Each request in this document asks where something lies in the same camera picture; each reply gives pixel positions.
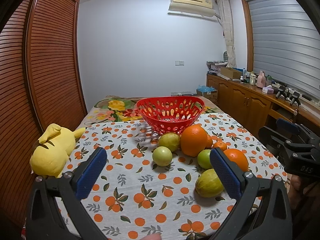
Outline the person's left hand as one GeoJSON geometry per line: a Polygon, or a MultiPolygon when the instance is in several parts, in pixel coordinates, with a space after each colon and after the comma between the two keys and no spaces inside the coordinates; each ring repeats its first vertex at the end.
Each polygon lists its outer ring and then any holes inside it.
{"type": "Polygon", "coordinates": [[[151,235],[147,235],[143,238],[141,238],[140,240],[161,240],[161,234],[159,233],[154,233],[154,234],[151,234],[151,235]]]}

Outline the person's right hand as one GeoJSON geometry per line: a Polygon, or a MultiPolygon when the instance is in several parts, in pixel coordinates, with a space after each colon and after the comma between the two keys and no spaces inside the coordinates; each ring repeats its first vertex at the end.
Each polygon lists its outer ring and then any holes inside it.
{"type": "Polygon", "coordinates": [[[319,184],[312,183],[308,186],[303,186],[304,180],[299,176],[292,175],[290,179],[290,189],[288,192],[289,198],[297,199],[298,197],[319,197],[319,184]]]}

